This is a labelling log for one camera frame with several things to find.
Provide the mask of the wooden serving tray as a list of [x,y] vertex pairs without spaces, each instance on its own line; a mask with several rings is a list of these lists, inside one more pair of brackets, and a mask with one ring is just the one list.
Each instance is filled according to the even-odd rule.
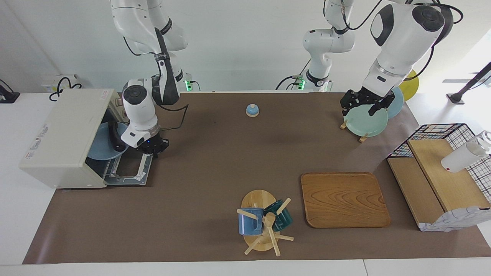
[[391,224],[372,173],[304,173],[300,186],[306,223],[312,228],[384,228]]

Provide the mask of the wooden mug tree stand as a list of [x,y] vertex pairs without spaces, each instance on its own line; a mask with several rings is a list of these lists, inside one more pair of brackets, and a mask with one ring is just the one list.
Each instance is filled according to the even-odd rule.
[[[277,199],[266,190],[253,190],[249,192],[243,199],[240,208],[250,208],[258,207],[265,209],[270,204],[276,202]],[[283,200],[284,204],[279,208],[277,214],[280,214],[284,208],[287,208],[291,199],[287,198]],[[274,250],[275,255],[279,257],[281,255],[278,242],[279,240],[293,241],[294,238],[290,236],[284,236],[281,231],[274,232],[272,230],[272,225],[275,222],[276,215],[274,213],[267,213],[262,218],[263,231],[262,234],[257,236],[242,236],[244,241],[247,243],[248,248],[245,250],[244,254],[249,255],[253,250],[256,251],[267,251]]]

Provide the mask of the toaster oven glass door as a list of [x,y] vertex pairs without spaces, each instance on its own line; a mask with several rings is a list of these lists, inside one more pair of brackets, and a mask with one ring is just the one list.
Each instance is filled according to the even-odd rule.
[[117,174],[117,168],[119,167],[121,157],[122,156],[118,156],[107,161],[104,172],[101,175],[105,184],[107,186],[146,185],[154,156],[146,156],[145,154],[142,154],[142,159],[138,167],[138,172],[134,176],[120,176]]

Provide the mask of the yellow plate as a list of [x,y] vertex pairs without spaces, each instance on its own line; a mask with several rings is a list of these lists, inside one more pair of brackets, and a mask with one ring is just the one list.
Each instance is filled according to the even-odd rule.
[[412,70],[408,74],[408,78],[411,78],[411,80],[403,81],[400,85],[399,88],[403,93],[404,96],[404,101],[410,100],[413,96],[415,96],[418,88],[419,88],[419,78],[415,77],[417,73],[415,70]]

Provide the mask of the pale green plate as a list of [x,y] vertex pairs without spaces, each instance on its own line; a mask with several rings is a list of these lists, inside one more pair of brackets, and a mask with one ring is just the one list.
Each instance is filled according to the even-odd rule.
[[349,131],[361,137],[374,137],[385,130],[388,123],[387,110],[382,108],[370,116],[370,108],[371,105],[360,105],[349,110],[343,117]]

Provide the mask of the dark green mug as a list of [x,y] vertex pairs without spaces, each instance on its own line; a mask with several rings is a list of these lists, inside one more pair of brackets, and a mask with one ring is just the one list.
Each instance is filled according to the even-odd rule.
[[286,229],[293,222],[293,219],[287,208],[284,208],[280,214],[277,214],[277,211],[283,204],[284,204],[283,200],[280,199],[270,204],[263,210],[263,216],[265,216],[267,213],[270,212],[276,215],[275,222],[272,225],[272,230],[274,232],[279,232]]

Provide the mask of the light blue racked plate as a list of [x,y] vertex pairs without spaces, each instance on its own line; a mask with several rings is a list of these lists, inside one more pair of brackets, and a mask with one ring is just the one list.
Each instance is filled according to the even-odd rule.
[[398,113],[402,110],[405,102],[404,95],[399,87],[394,87],[391,91],[393,92],[395,99],[386,109],[388,114],[388,119],[391,119],[396,115],[398,115]]

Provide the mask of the white plastic bottle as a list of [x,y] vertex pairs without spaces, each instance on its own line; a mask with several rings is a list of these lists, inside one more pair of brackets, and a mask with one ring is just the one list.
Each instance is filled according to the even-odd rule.
[[489,157],[491,154],[491,130],[484,130],[441,160],[442,167],[451,173],[457,173]]

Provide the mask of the blue mug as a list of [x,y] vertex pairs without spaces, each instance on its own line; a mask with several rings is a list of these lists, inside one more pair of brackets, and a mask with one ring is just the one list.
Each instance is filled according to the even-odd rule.
[[238,209],[238,231],[242,236],[257,236],[263,231],[263,208],[250,207]]

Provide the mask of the brown table mat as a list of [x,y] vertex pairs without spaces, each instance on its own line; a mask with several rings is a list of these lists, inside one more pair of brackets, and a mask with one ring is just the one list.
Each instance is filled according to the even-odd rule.
[[[290,198],[293,223],[281,260],[489,257],[478,227],[421,232],[386,162],[418,127],[410,109],[359,143],[341,130],[339,93],[184,93],[183,126],[164,134],[146,186],[57,190],[24,264],[195,262],[275,259],[244,255],[238,233],[243,197],[261,189]],[[260,113],[248,117],[256,104]],[[300,177],[370,172],[381,187],[389,227],[314,229],[305,221]]]

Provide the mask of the wooden plate rack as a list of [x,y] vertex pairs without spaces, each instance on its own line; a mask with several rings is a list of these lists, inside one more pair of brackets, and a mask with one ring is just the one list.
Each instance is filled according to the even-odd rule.
[[341,130],[347,130],[353,133],[354,135],[358,136],[358,141],[360,143],[363,143],[367,140],[369,133],[368,131],[364,130],[363,128],[356,127],[354,124],[350,124],[349,120],[343,119],[342,124],[339,126]]

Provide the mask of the white power outlet box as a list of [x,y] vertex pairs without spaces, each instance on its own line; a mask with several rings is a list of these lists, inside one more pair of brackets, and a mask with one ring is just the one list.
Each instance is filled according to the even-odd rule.
[[60,80],[66,77],[67,80],[63,80],[59,85],[59,89],[70,89],[71,87],[83,87],[83,82],[76,74],[61,74],[56,76],[44,76],[41,82],[41,86],[46,93],[54,93],[58,89]]

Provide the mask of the black clamp base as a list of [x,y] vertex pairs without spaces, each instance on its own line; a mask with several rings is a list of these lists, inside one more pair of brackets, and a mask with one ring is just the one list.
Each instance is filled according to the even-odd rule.
[[19,92],[14,92],[9,84],[0,79],[0,104],[12,104],[20,96]]

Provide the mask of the light blue deep plate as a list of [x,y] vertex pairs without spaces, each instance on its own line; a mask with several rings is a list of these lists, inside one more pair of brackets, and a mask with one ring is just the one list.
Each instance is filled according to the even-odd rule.
[[[119,127],[119,133],[124,133],[121,127]],[[112,149],[108,135],[108,122],[100,124],[87,156],[98,161],[108,161],[122,154],[123,152],[116,152]]]

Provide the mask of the cream toaster oven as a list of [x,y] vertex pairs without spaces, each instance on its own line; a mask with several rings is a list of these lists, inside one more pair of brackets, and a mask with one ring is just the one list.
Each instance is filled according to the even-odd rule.
[[66,89],[21,160],[21,170],[52,189],[107,187],[107,161],[87,156],[100,124],[126,124],[114,89]]

